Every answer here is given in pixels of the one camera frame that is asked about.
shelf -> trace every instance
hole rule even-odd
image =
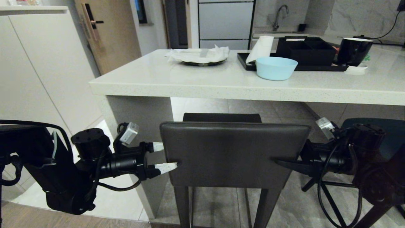
[[[68,10],[67,6],[0,6],[0,11]]]

sink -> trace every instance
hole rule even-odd
[[[259,38],[260,36],[273,36],[274,38],[280,38],[285,36],[308,36],[308,34],[295,31],[255,32],[252,38]]]

door handle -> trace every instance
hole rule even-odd
[[[100,39],[100,35],[97,31],[96,24],[102,24],[102,23],[104,23],[104,21],[94,20],[92,10],[90,9],[90,4],[82,3],[81,6],[83,8],[83,12],[85,15],[85,22],[87,24],[87,27],[89,28],[90,35],[94,41],[98,41]]]
[[[104,24],[104,21],[90,21],[92,25],[95,24]]]

tile floor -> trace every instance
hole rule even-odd
[[[326,141],[322,132],[316,126],[314,117],[301,103],[195,98],[172,98],[171,101],[175,121],[181,121],[185,112],[259,113],[264,123],[300,123],[311,125],[313,129],[309,138],[315,142]],[[97,127],[103,129],[111,137],[105,121],[102,121]],[[327,179],[349,182],[351,177],[328,174]],[[332,227],[319,207],[316,189],[312,188],[305,193],[301,191],[300,187],[308,180],[308,177],[297,172],[291,173],[267,227]],[[103,182],[118,187],[132,184],[128,175],[104,179]],[[355,189],[340,187],[330,187],[329,189],[337,205],[341,208],[343,217],[347,218],[347,220],[352,219],[356,211],[357,191]],[[99,187],[97,191],[96,208],[93,211],[86,212],[86,215],[149,221],[138,198],[136,189],[127,192],[114,192]],[[248,189],[249,206],[253,223],[259,196],[259,189]],[[12,200],[12,202],[48,208],[45,194],[37,183],[24,194]],[[196,226],[216,228],[249,227],[243,189],[199,187],[196,188],[194,203],[193,223]],[[326,208],[328,211],[331,211],[327,203]],[[363,214],[370,208],[371,205],[364,200]],[[170,182],[166,185],[157,218],[151,221],[179,224],[174,191]],[[374,225],[374,227],[401,226],[405,226],[405,219],[394,209],[391,209]]]

black cable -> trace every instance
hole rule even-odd
[[[354,151],[353,145],[349,144],[348,145],[349,148],[349,154],[351,157],[351,161],[352,161],[352,168],[350,169],[350,171],[347,172],[347,174],[349,175],[355,175],[357,168],[358,168],[358,160],[357,160],[357,156],[356,156],[356,152]]]
[[[1,186],[1,183],[0,183],[0,199],[1,199],[1,198],[2,198],[2,186]],[[0,200],[0,228],[3,227],[3,226],[2,226],[3,217],[2,217],[1,211],[2,211],[2,205],[1,205],[1,200]]]
[[[121,127],[122,126],[127,126],[128,125],[128,123],[120,123],[120,124],[118,124],[118,126],[117,126],[117,133],[119,133],[120,131],[121,131]]]
[[[104,183],[98,183],[99,186],[108,188],[108,189],[113,190],[113,191],[128,191],[128,190],[131,190],[131,189],[134,189],[134,188],[138,187],[140,184],[141,184],[141,182],[137,181],[135,184],[133,184],[133,185],[131,185],[129,187],[119,188],[119,187],[114,187],[114,186],[104,184]]]
[[[388,33],[390,33],[390,32],[394,29],[395,24],[396,24],[396,20],[398,19],[398,15],[399,15],[400,12],[401,12],[401,11],[399,11],[399,12],[396,14],[395,21],[394,21],[394,25],[392,26],[392,28],[391,28],[385,35],[380,36],[380,37],[376,37],[376,38],[370,38],[370,39],[372,39],[372,40],[380,39],[380,38],[382,38],[382,37],[388,35]]]
[[[15,179],[14,180],[3,180],[0,178],[0,185],[13,186],[18,183],[21,178],[21,171],[23,169],[23,164],[21,163],[20,157],[17,155],[11,156],[11,164],[15,167]]]
[[[337,148],[338,148],[339,146],[340,146],[340,144],[337,144],[337,145],[333,148],[333,150],[330,152],[330,154],[328,155],[328,157],[327,157],[327,159],[326,159],[326,162],[325,162],[325,165],[324,165],[324,167],[323,167],[323,169],[322,169],[321,176],[320,176],[319,181],[318,181],[318,188],[317,188],[317,190],[318,190],[318,200],[319,200],[319,204],[320,204],[321,209],[322,209],[322,211],[324,212],[326,218],[327,218],[335,227],[337,227],[337,228],[342,228],[341,226],[339,226],[338,224],[336,224],[336,223],[332,220],[332,218],[329,216],[328,212],[327,212],[326,209],[325,209],[325,206],[324,206],[324,204],[323,204],[322,197],[321,197],[322,178],[323,178],[323,176],[326,174],[326,170],[327,170],[327,168],[328,168],[329,161],[330,161],[330,159],[332,158],[333,153],[337,150]],[[357,203],[356,216],[354,217],[353,221],[347,226],[348,228],[355,226],[356,223],[358,222],[358,219],[360,218],[361,208],[362,208],[362,193],[361,193],[361,188],[362,188],[362,185],[360,185],[360,187],[359,187],[359,192],[358,192],[358,203]]]
[[[68,135],[66,134],[63,128],[50,124],[50,123],[42,123],[42,122],[34,122],[34,121],[25,121],[25,120],[0,120],[0,124],[19,124],[19,125],[32,125],[32,126],[40,126],[40,127],[51,127],[58,129],[60,133],[62,133],[63,139],[65,140],[66,146],[68,147],[68,151],[72,152],[72,147],[70,146]]]
[[[94,177],[94,182],[92,187],[90,188],[89,192],[84,196],[85,200],[88,201],[90,199],[90,197],[92,196],[93,192],[96,190],[98,182],[100,180],[100,168],[101,168],[101,163],[104,159],[104,155],[106,153],[106,150],[104,150],[101,155],[100,158],[97,161],[97,166],[96,166],[96,175]]]

